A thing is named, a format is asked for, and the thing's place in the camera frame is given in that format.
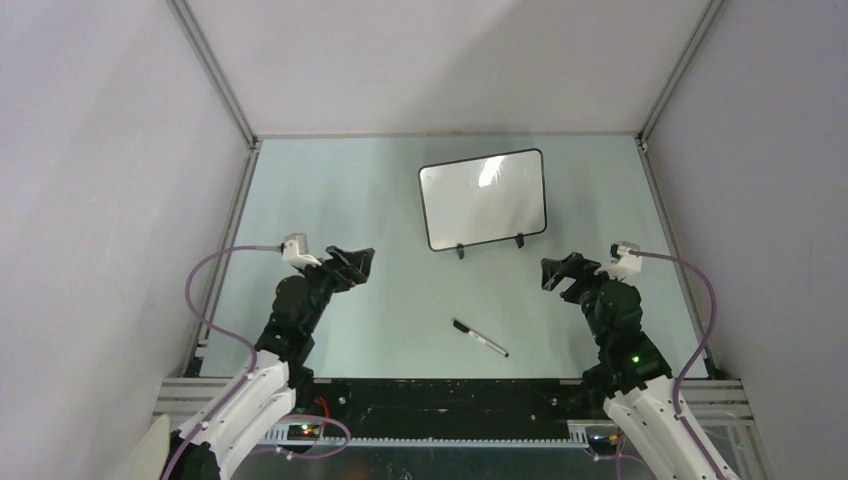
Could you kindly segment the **aluminium frame rail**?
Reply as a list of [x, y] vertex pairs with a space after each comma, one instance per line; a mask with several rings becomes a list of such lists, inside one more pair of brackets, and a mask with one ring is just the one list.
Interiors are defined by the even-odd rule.
[[[166, 379], [153, 415], [175, 423], [191, 417], [222, 390], [223, 378]], [[579, 447], [616, 433], [602, 410], [577, 405], [577, 381], [560, 379], [317, 379], [319, 402], [306, 413], [329, 414], [352, 433], [351, 446]], [[686, 380], [683, 403], [708, 432], [753, 426], [735, 380]], [[260, 445], [330, 446], [344, 440], [328, 425], [278, 423]]]

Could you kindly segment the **black framed whiteboard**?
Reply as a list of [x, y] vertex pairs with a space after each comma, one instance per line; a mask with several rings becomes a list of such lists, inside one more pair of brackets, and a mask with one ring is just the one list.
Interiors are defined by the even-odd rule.
[[434, 252], [546, 231], [544, 156], [530, 148], [423, 166], [418, 185]]

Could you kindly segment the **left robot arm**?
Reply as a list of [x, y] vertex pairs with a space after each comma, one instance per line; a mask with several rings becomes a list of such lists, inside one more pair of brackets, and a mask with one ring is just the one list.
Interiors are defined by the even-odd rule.
[[278, 422], [321, 426], [327, 416], [309, 415], [316, 403], [314, 373], [305, 362], [314, 331], [336, 294], [367, 283], [372, 248], [326, 249], [311, 255], [303, 234], [292, 234], [270, 252], [295, 274], [281, 280], [259, 338], [250, 341], [189, 309], [210, 330], [245, 346], [248, 359], [213, 399], [169, 436], [162, 479], [228, 479]]

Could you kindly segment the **white marker pen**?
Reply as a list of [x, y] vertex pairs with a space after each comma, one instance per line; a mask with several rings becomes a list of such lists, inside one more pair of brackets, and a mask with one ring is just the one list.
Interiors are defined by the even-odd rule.
[[472, 329], [471, 327], [466, 325], [461, 320], [454, 318], [452, 320], [452, 325], [456, 330], [458, 330], [461, 333], [473, 338], [474, 340], [483, 344], [487, 348], [495, 351], [498, 355], [500, 355], [504, 358], [508, 358], [510, 356], [509, 352], [505, 348], [503, 348], [499, 344], [495, 343], [494, 341], [490, 340], [489, 338], [485, 337], [484, 335], [482, 335], [477, 330]]

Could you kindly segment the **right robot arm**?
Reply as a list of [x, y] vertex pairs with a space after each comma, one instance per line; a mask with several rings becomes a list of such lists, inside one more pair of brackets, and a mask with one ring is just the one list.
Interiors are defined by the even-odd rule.
[[579, 306], [598, 348], [597, 364], [581, 377], [581, 402], [596, 418], [608, 417], [656, 479], [735, 479], [737, 473], [708, 438], [682, 394], [687, 372], [706, 349], [715, 323], [678, 375], [642, 326], [642, 297], [627, 278], [654, 253], [614, 243], [602, 264], [578, 252], [541, 261], [541, 287], [571, 285], [563, 301]]

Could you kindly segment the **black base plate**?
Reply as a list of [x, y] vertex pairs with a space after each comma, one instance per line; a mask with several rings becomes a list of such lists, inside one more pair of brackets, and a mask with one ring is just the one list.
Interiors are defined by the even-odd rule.
[[567, 440], [605, 422], [583, 386], [559, 379], [317, 379], [297, 412], [326, 413], [356, 440]]

